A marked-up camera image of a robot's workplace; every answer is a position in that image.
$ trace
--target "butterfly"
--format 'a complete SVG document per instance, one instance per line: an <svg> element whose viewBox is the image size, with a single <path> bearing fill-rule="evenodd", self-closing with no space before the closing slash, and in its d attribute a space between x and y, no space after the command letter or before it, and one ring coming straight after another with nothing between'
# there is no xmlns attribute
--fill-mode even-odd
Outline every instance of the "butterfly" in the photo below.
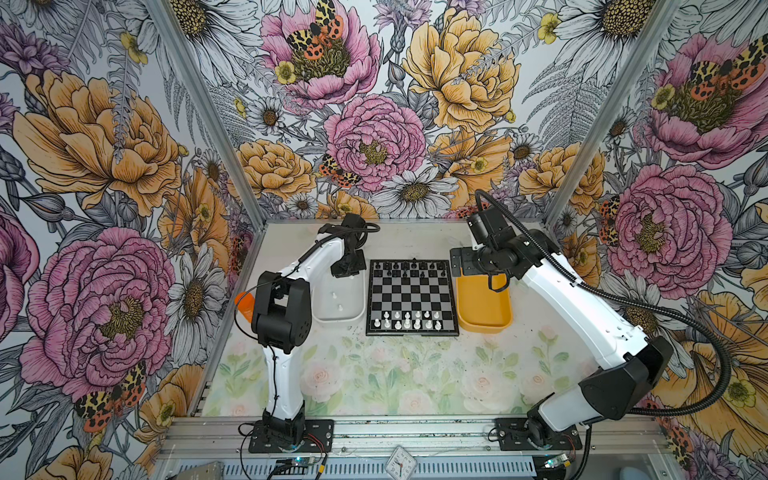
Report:
<svg viewBox="0 0 768 480"><path fill-rule="evenodd" d="M619 212L619 196L614 195L600 207L600 215L603 217L600 228L600 241L609 247L619 244L619 233L616 231L616 214Z"/></svg>
<svg viewBox="0 0 768 480"><path fill-rule="evenodd" d="M763 60L768 56L768 34L752 42L736 58L726 60L722 65L714 61L697 61L690 66L690 81L694 86L690 96L705 101L716 91L745 90L755 83L766 70Z"/></svg>
<svg viewBox="0 0 768 480"><path fill-rule="evenodd" d="M88 433L100 432L113 415L119 417L124 409L135 407L147 391L146 379L147 366L140 362L111 390L82 396L74 403L74 411L85 420L83 430Z"/></svg>
<svg viewBox="0 0 768 480"><path fill-rule="evenodd" d="M307 60L320 60L332 40L341 38L344 20L336 14L333 0L319 0L315 6L315 21L309 30L299 30L288 35L288 45Z"/></svg>
<svg viewBox="0 0 768 480"><path fill-rule="evenodd" d="M324 177L329 177L334 184L339 185L341 188L353 187L362 180L358 174L342 170L336 159L328 154L323 155L323 162L317 170Z"/></svg>

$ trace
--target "floral wallpaper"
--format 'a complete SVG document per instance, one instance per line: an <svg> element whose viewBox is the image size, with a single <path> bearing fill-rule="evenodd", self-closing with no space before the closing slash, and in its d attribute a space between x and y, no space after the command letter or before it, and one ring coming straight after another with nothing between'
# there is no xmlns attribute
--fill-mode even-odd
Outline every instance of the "floral wallpaper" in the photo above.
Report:
<svg viewBox="0 0 768 480"><path fill-rule="evenodd" d="M253 240L134 10L0 0L6 478L151 476Z"/></svg>
<svg viewBox="0 0 768 480"><path fill-rule="evenodd" d="M768 478L768 4L688 2L671 28L683 24L690 35L662 41L551 225L587 283L678 308L732 355L722 399L660 419L688 477ZM521 184L550 171L555 162L544 158ZM685 406L712 389L721 365L705 339L617 309L674 346L645 406Z"/></svg>
<svg viewBox="0 0 768 480"><path fill-rule="evenodd" d="M147 1L119 3L137 48L168 59ZM265 217L452 219L479 188L543 216L654 0L170 4Z"/></svg>

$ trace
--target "mounting plate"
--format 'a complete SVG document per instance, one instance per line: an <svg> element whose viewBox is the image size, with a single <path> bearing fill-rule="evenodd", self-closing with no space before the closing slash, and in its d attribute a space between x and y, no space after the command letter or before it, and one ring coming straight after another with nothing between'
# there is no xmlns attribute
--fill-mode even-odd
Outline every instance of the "mounting plate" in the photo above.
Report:
<svg viewBox="0 0 768 480"><path fill-rule="evenodd" d="M534 447L528 441L528 429L525 417L500 417L495 420L496 432L498 432L498 446L502 452L546 452ZM571 425L564 431L555 434L551 450L581 450L581 439L578 436L576 425Z"/></svg>
<svg viewBox="0 0 768 480"><path fill-rule="evenodd" d="M326 452L333 447L333 420L306 420L304 434L311 433L323 443ZM315 442L304 440L298 448L285 450L280 448L266 435L264 424L259 421L253 427L253 434L248 444L249 453L319 453L320 447Z"/></svg>

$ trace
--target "orange flower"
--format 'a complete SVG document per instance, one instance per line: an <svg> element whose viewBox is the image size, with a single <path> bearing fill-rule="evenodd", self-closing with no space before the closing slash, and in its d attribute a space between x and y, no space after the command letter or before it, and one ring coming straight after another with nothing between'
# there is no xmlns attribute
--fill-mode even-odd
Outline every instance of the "orange flower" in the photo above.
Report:
<svg viewBox="0 0 768 480"><path fill-rule="evenodd" d="M157 219L162 245L171 252L197 255L203 244L214 249L214 258L226 272L229 268L230 234L227 209L214 192L218 186L206 178L199 167L191 181L184 184L184 193L170 195Z"/></svg>
<svg viewBox="0 0 768 480"><path fill-rule="evenodd" d="M112 478L112 454L98 447L86 455L80 447L68 447L53 462L41 467L27 480L109 480Z"/></svg>
<svg viewBox="0 0 768 480"><path fill-rule="evenodd" d="M378 220L379 215L373 205L365 198L339 191L336 195L328 195L328 204L320 204L316 218L344 218L347 214L358 214L366 220Z"/></svg>
<svg viewBox="0 0 768 480"><path fill-rule="evenodd" d="M494 140L491 135L482 135L476 140L475 134L463 127L435 139L429 151L453 162L444 178L458 179L458 189L452 192L451 210L474 204L475 190L490 191L491 182L497 185L502 182L511 143L510 137Z"/></svg>
<svg viewBox="0 0 768 480"><path fill-rule="evenodd" d="M262 192L280 195L283 200L294 194L311 191L315 187L312 164L290 147L267 140L240 145L235 152L245 171L253 193L261 198Z"/></svg>
<svg viewBox="0 0 768 480"><path fill-rule="evenodd" d="M88 86L78 77L50 70L43 79L27 77L27 89L48 110L48 116L15 115L13 138L42 178L45 192L87 192L83 208L93 207L107 189L125 193L148 217L163 196L181 185L179 148L149 98L132 94L122 159L115 158L114 102L117 94L103 78Z"/></svg>
<svg viewBox="0 0 768 480"><path fill-rule="evenodd" d="M577 238L573 232L563 240L563 255L587 285L598 287L601 265L597 238L589 237L586 233Z"/></svg>
<svg viewBox="0 0 768 480"><path fill-rule="evenodd" d="M753 456L768 445L768 324L731 292L712 294L703 290L695 297L694 311L726 338L723 345L733 357L728 390L711 407L693 415L677 417L720 443L734 430L730 449L737 455ZM702 399L712 391L720 366L709 343L680 343L690 352L694 369L682 379L669 369L654 389L666 406L679 407Z"/></svg>
<svg viewBox="0 0 768 480"><path fill-rule="evenodd" d="M555 147L534 157L536 168L529 168L520 174L520 194L533 194L536 198L541 198L548 192L557 190L576 160L580 146L581 142L566 148ZM570 204L580 215L589 214L603 196L603 169L605 156L598 151L570 200Z"/></svg>

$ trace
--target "wire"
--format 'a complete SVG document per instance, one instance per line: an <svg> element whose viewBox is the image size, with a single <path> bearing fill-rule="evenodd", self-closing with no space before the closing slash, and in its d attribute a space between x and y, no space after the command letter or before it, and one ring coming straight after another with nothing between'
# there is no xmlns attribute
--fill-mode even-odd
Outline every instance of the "wire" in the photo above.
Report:
<svg viewBox="0 0 768 480"><path fill-rule="evenodd" d="M614 295L612 293L604 292L603 290L587 285L586 283L582 282L581 279L577 279L577 277L574 276L571 272L569 272L568 269L562 266L560 262L558 262L552 256L552 254L549 253L549 250L545 249L536 240L536 238L531 234L528 228L526 228L525 225L523 225L523 223L520 220L518 220L518 218L512 212L510 212L509 209L504 204L496 200L488 192L485 192L483 190L475 191L475 202L478 205L478 209L481 208L482 206L481 198L485 198L493 207L498 208L502 212L502 214L512 222L512 225L514 225L518 230L520 230L520 232L526 236L528 241L532 243L534 247L536 247L544 255L547 261L562 276L568 279L569 282L577 284L580 288L587 290L589 293L593 295L605 298L606 300L610 300L620 305L633 306L641 309L646 309L653 313L658 313L663 316L668 316L671 319L680 320L682 323L685 323L686 325L692 327L693 329L695 329L696 331L704 335L704 337L706 337L707 340L710 341L710 343L712 344L712 347L717 353L718 358L720 359L720 378L717 380L717 384L709 393L709 395L699 400L698 402L695 402L688 406L684 406L680 408L643 409L643 408L636 407L636 408L630 409L629 413L634 413L635 415L647 415L647 416L654 416L654 417L690 415L691 413L700 412L701 410L704 410L706 407L711 406L718 399L720 399L721 396L723 396L726 389L728 388L728 384L730 383L731 356L728 353L728 351L725 350L725 348L723 347L723 344L720 342L720 339L718 339L713 332L709 331L709 329L704 328L696 320L688 318L687 316L683 315L677 310L672 310L670 308L666 308L663 306L649 305L648 303L645 303L645 302L638 302L636 300L632 300L632 299L624 298L622 296Z"/></svg>
<svg viewBox="0 0 768 480"><path fill-rule="evenodd" d="M587 468L587 460L589 460L589 451L592 446L592 425L587 425L587 433L584 435L584 454L581 456L581 462L578 464L576 473L569 480L578 480L584 470Z"/></svg>

